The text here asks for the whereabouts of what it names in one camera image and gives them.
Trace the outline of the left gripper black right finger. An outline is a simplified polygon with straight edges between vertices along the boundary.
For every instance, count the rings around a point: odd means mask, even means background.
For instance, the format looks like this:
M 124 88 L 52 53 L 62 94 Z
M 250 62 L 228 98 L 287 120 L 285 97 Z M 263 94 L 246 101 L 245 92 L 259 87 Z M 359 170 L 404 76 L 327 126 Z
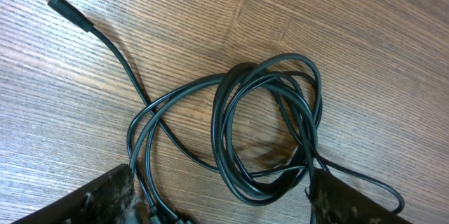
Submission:
M 411 224 L 322 169 L 313 174 L 308 198 L 316 224 Z

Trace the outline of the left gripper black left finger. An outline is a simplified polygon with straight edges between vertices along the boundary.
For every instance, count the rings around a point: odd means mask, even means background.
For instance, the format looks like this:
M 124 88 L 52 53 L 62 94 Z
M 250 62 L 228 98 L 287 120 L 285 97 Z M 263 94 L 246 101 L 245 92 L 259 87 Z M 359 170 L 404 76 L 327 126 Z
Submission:
M 128 164 L 120 164 L 14 224 L 124 223 L 134 200 Z

